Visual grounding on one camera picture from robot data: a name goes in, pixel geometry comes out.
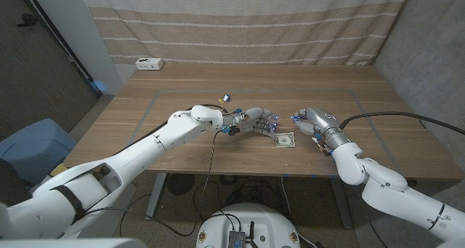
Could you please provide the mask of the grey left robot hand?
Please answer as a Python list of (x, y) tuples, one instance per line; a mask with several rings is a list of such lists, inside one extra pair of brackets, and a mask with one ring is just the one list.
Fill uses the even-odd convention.
[(229, 129), (230, 136), (239, 132), (255, 132), (273, 137), (277, 120), (278, 115), (269, 109), (253, 107), (247, 111), (224, 114), (222, 126)]

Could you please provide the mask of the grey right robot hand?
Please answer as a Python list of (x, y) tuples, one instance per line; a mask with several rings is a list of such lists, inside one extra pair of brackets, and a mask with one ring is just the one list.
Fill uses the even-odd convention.
[(350, 139), (339, 128), (337, 118), (319, 108), (304, 108), (298, 110), (291, 119), (305, 135), (311, 135), (319, 149), (331, 156), (339, 146), (350, 143)]

